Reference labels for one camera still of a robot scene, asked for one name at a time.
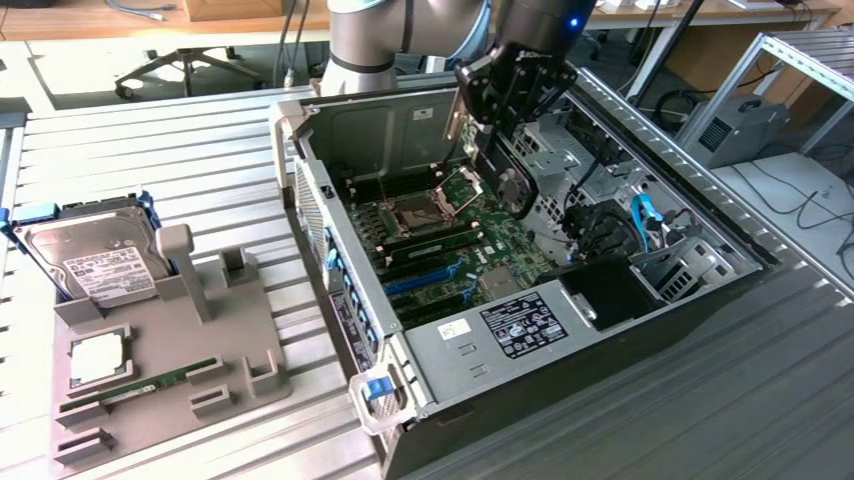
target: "sticker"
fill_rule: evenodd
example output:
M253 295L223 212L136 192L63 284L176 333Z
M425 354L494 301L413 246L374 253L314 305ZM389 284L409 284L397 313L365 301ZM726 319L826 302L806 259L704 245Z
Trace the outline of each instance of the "sticker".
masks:
M418 250L407 255L407 258L421 257L422 255L427 255L429 253L434 253L442 250L442 245L434 245L433 247L426 248L425 250Z
M136 247L72 258L63 265L95 302L155 287Z
M459 337L462 334L471 332L471 328L469 327L469 322L465 318L459 320L454 320L453 322L446 323L445 325L439 325L439 335L442 335L442 340L450 340L454 337Z
M427 120L433 118L433 108L422 108L413 112L413 120Z
M510 358L519 358L569 336L537 292L483 310L481 316Z
M367 344L362 340L359 323L357 321L357 316L350 310L347 295L345 292L331 293L330 302L333 303L338 323L345 331L345 338L347 339L347 346L350 347L350 353L355 359L357 368L361 372L365 372L374 366L374 357L369 351Z

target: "barcode label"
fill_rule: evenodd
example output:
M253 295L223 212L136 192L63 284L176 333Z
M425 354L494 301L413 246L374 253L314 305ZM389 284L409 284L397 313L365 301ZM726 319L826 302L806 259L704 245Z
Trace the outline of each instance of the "barcode label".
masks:
M63 264L96 303L155 286L136 247L74 258Z

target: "slotted metal surface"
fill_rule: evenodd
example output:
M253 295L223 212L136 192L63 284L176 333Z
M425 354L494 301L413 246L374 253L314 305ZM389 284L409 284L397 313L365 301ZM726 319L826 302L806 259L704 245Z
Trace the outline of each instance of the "slotted metal surface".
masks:
M769 33L762 48L854 102L853 30Z
M60 112L6 131L3 206L104 198L142 184L163 223L192 228L194 259L235 245L257 254L295 387L286 400L76 478L379 478L278 198L267 108L309 94L254 92ZM51 477L52 289L30 259L0 247L0 478L42 479Z
M852 478L854 295L590 82L594 98L782 263L677 345L410 478Z

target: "ram slot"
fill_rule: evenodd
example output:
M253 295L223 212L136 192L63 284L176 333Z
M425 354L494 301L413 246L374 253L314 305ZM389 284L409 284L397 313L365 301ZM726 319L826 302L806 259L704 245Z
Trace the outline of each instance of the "ram slot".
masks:
M442 255L477 245L483 232L478 222L446 228L382 247L389 266L421 260L427 256Z

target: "motherboard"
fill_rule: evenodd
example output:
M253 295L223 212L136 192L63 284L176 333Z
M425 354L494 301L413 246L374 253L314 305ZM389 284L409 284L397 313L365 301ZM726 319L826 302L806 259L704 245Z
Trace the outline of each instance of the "motherboard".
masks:
M350 219L405 328L530 288L555 266L466 165L349 191Z

